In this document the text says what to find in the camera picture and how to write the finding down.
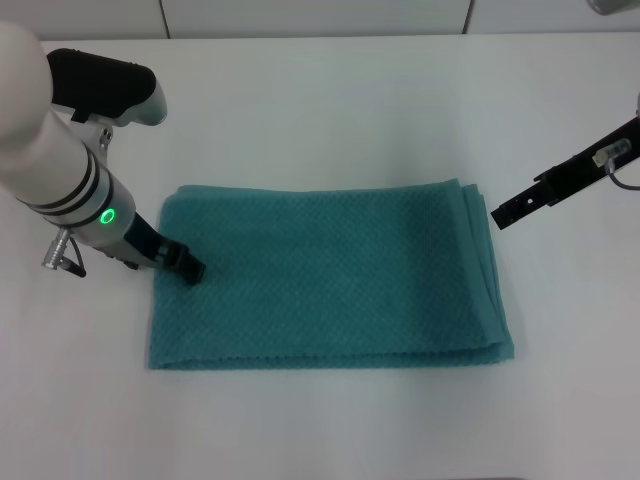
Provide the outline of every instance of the white wall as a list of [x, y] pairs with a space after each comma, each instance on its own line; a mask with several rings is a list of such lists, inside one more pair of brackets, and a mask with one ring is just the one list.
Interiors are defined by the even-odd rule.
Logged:
[[164, 0], [174, 38], [461, 33], [469, 0]]
[[586, 0], [476, 0], [469, 33], [640, 31], [640, 9], [601, 16]]
[[0, 18], [43, 40], [166, 38], [158, 0], [0, 0]]

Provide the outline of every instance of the white table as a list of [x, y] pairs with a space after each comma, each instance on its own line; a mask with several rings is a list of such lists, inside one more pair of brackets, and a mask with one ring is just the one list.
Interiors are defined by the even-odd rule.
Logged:
[[[112, 171], [151, 223], [183, 184], [312, 190], [459, 177], [490, 208], [629, 120], [640, 34], [46, 43], [152, 68], [160, 126]], [[640, 165], [620, 174], [640, 183]], [[640, 472], [640, 194], [603, 181], [492, 223], [516, 359], [452, 370], [146, 369], [149, 271], [0, 199], [0, 476], [370, 480]]]

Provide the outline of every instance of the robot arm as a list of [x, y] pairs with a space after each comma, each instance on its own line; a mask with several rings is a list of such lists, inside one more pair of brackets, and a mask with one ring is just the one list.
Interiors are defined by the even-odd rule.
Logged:
[[604, 138], [533, 179], [532, 187], [491, 212], [503, 230], [539, 208], [554, 205], [575, 195], [589, 185], [606, 178], [625, 190], [640, 187], [618, 181], [615, 172], [640, 157], [640, 97], [636, 116]]
[[[51, 110], [52, 100], [74, 111], [71, 127]], [[0, 22], [0, 109], [0, 185], [59, 227], [44, 266], [77, 273], [63, 257], [76, 238], [131, 268], [200, 281], [204, 265], [136, 213], [106, 166], [112, 126], [157, 125], [166, 117], [151, 70], [66, 49], [47, 58], [30, 32]]]

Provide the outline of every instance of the teal towel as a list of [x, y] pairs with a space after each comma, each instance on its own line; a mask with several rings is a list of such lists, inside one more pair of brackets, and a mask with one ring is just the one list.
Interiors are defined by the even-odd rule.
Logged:
[[159, 230], [207, 270], [158, 271], [159, 369], [385, 368], [513, 357], [475, 185], [275, 192], [182, 187]]

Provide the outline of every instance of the green indicator light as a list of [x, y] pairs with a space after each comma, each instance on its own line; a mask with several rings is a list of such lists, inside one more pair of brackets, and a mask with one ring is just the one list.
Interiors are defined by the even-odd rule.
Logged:
[[107, 223], [113, 222], [113, 219], [116, 218], [116, 211], [113, 208], [105, 210], [100, 215], [100, 223], [106, 225]]

